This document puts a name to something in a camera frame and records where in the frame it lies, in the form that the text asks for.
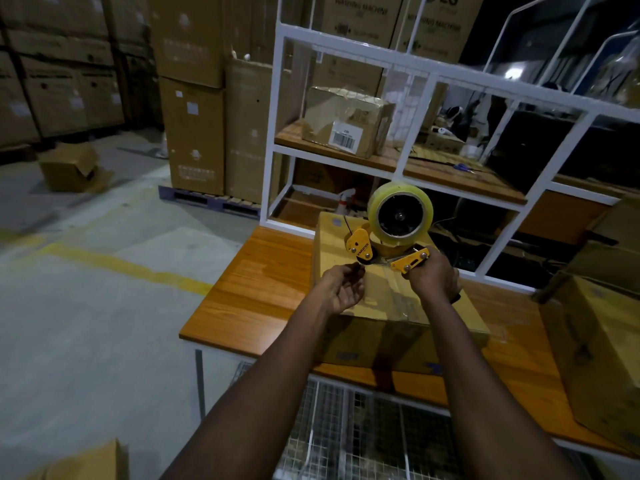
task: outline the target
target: plastic pallet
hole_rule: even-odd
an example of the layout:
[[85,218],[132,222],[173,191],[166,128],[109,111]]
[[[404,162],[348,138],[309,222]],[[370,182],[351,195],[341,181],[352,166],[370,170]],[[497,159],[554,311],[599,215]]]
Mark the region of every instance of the plastic pallet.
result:
[[229,197],[228,195],[215,196],[190,190],[174,189],[164,185],[158,185],[158,195],[161,200],[204,207],[218,212],[249,217],[250,219],[260,219],[260,205],[247,200]]

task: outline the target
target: concrete floor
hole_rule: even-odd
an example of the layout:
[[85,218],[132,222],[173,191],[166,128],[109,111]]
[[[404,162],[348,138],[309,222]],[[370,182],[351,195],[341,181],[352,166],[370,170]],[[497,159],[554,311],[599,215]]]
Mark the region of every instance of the concrete floor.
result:
[[[193,432],[177,334],[256,222],[160,201],[160,136],[93,143],[115,172],[104,194],[50,193],[36,163],[0,167],[2,479],[114,437],[132,480],[156,479]],[[204,361],[211,407],[237,362]]]

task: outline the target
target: person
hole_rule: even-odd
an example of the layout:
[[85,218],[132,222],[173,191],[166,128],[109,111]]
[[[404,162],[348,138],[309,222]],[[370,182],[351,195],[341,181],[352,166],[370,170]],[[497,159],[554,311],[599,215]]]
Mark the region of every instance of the person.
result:
[[[451,305],[458,270],[430,248],[408,273],[433,329],[466,473],[478,479],[578,480],[569,460],[485,361]],[[327,318],[364,295],[364,267],[334,266],[278,338],[220,398],[161,480],[271,478],[293,427]]]

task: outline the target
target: right arm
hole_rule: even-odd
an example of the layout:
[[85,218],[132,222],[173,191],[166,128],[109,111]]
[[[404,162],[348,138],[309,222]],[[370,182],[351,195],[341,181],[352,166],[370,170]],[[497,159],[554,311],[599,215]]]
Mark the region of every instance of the right arm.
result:
[[456,443],[480,480],[578,480],[569,460],[511,395],[450,304],[458,270],[434,248],[409,280],[431,323]]

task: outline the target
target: left arm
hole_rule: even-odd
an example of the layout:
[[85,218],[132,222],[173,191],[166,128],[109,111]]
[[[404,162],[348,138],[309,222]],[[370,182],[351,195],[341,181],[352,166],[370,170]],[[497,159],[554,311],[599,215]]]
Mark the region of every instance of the left arm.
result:
[[329,315],[364,295],[364,268],[334,266],[207,414],[161,480],[267,479],[284,450]]

